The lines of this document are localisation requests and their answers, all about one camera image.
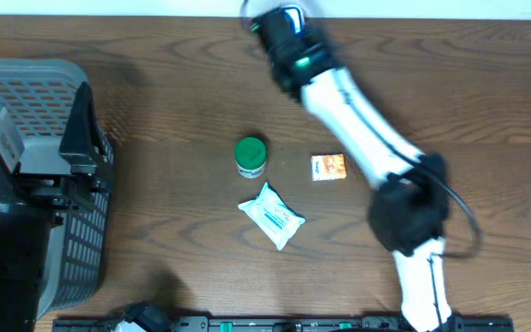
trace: label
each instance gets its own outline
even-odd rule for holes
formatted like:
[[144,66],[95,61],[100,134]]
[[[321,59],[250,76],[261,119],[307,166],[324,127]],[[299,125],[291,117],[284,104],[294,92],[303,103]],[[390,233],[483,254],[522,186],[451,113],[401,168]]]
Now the label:
[[239,174],[242,175],[243,177],[246,177],[247,179],[254,179],[258,177],[264,172],[265,169],[266,169],[266,162],[264,162],[264,164],[261,165],[256,170],[247,170],[239,166],[239,164],[237,164],[237,170],[239,170]]

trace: gray plastic basket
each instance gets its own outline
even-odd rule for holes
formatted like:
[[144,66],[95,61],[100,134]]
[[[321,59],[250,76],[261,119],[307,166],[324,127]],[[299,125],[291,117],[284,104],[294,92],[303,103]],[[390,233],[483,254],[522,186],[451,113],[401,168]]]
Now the gray plastic basket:
[[[77,88],[85,73],[63,60],[0,59],[0,102],[6,106],[26,147],[21,171],[69,174],[58,148]],[[103,138],[113,163],[110,143]],[[41,285],[38,318],[84,302],[99,287],[109,194],[92,194],[93,213],[66,215],[51,231]]]

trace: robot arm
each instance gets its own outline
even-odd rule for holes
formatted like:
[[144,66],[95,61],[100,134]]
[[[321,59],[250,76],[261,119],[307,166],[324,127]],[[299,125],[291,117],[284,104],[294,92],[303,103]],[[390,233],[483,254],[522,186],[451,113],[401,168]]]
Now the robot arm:
[[337,136],[375,190],[370,225],[395,258],[403,316],[418,331],[446,323],[452,315],[442,263],[448,205],[434,179],[445,181],[442,158],[425,156],[383,119],[299,7],[263,14],[252,31],[272,60],[274,80]]

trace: green light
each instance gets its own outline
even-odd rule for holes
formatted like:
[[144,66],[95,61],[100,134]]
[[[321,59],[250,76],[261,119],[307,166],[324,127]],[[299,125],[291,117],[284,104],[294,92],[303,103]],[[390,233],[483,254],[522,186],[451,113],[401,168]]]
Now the green light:
[[308,57],[303,57],[302,59],[298,60],[295,64],[297,66],[306,66],[311,62],[311,59]]

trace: small box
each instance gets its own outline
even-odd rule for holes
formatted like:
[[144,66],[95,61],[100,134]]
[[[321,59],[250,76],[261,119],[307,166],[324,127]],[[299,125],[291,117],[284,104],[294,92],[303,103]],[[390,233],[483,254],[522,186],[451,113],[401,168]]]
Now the small box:
[[348,177],[343,154],[311,156],[313,181],[345,179]]

